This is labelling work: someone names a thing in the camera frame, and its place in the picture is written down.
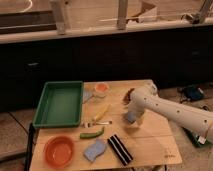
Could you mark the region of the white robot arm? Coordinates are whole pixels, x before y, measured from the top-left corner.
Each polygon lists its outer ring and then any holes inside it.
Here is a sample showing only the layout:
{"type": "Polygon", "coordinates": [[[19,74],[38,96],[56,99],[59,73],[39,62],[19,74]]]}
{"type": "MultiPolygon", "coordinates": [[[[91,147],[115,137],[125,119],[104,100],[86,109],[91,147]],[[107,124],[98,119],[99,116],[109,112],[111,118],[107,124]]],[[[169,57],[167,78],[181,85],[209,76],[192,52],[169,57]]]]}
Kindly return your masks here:
{"type": "Polygon", "coordinates": [[[213,143],[213,112],[163,99],[154,83],[134,88],[127,97],[131,112],[141,114],[145,109],[151,110],[213,143]]]}

